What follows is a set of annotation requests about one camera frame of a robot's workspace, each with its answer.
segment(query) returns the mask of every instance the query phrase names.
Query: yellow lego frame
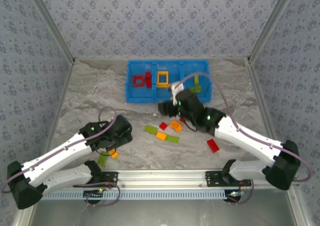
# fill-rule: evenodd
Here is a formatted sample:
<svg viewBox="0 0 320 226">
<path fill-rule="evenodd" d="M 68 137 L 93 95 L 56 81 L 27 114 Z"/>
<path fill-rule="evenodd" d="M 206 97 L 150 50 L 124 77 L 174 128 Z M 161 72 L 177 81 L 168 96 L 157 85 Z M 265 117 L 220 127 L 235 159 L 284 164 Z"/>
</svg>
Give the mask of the yellow lego frame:
<svg viewBox="0 0 320 226">
<path fill-rule="evenodd" d="M 166 82 L 159 82 L 160 76 L 165 75 Z M 167 71 L 158 71 L 156 76 L 156 86 L 158 88 L 168 88 L 169 87 L 169 73 Z"/>
</svg>

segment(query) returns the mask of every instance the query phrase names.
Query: yellow lego brick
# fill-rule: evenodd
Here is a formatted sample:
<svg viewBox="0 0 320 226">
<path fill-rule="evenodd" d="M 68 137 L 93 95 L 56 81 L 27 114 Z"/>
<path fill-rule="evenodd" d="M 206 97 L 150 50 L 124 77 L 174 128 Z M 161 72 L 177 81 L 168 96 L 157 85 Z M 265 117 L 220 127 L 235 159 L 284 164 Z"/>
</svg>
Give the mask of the yellow lego brick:
<svg viewBox="0 0 320 226">
<path fill-rule="evenodd" d="M 162 133 L 162 132 L 158 132 L 156 135 L 155 135 L 158 139 L 161 139 L 161 140 L 165 140 L 167 135 L 165 133 Z"/>
<path fill-rule="evenodd" d="M 180 132 L 182 130 L 182 125 L 175 120 L 172 120 L 169 126 L 176 132 Z"/>
<path fill-rule="evenodd" d="M 109 151 L 108 151 L 108 154 L 109 154 L 114 160 L 119 157 L 119 153 L 116 152 L 115 149 L 109 150 Z"/>
<path fill-rule="evenodd" d="M 165 75 L 165 82 L 160 82 L 160 76 Z M 158 71 L 156 77 L 156 86 L 158 88 L 168 88 L 169 87 L 169 73 L 167 71 Z"/>
</svg>

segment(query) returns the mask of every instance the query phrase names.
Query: red lego frame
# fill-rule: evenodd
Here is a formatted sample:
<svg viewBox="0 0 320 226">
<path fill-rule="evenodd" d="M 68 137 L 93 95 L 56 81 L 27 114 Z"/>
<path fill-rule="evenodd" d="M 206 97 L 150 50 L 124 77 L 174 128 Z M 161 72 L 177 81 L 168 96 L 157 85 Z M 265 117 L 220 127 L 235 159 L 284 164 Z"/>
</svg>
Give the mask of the red lego frame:
<svg viewBox="0 0 320 226">
<path fill-rule="evenodd" d="M 143 87 L 145 85 L 145 79 L 143 75 L 134 75 L 133 76 L 133 86 L 134 87 Z"/>
</svg>

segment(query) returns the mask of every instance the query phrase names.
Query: orange lego brick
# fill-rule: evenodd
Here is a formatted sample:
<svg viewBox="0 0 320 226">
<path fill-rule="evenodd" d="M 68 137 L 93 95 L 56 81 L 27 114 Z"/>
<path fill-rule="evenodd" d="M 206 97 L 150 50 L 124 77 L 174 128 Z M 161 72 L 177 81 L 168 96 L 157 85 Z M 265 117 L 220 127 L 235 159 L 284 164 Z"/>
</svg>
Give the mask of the orange lego brick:
<svg viewBox="0 0 320 226">
<path fill-rule="evenodd" d="M 172 120 L 169 126 L 176 132 L 180 132 L 182 130 L 182 125 L 175 120 Z"/>
<path fill-rule="evenodd" d="M 165 133 L 162 133 L 162 132 L 158 132 L 156 135 L 155 135 L 158 139 L 161 139 L 161 140 L 165 140 L 167 135 Z"/>
<path fill-rule="evenodd" d="M 109 151 L 108 151 L 108 154 L 109 154 L 114 160 L 119 157 L 119 153 L 116 152 L 115 149 L 109 150 Z"/>
</svg>

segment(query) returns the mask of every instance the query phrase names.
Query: wall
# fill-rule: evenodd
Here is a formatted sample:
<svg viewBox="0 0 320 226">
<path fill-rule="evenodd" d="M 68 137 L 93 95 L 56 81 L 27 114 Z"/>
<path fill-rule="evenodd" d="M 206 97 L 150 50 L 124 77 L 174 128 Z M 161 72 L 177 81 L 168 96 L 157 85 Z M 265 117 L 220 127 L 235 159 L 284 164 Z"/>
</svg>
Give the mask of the wall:
<svg viewBox="0 0 320 226">
<path fill-rule="evenodd" d="M 320 225 L 319 17 L 320 0 L 290 0 L 254 63 L 277 135 L 297 142 L 314 171 L 302 190 L 315 225 Z"/>
<path fill-rule="evenodd" d="M 78 57 L 247 56 L 276 0 L 44 0 Z"/>
<path fill-rule="evenodd" d="M 0 0 L 0 185 L 7 165 L 39 156 L 53 123 L 69 64 L 31 0 Z M 0 225 L 16 212 L 0 194 Z"/>
</svg>

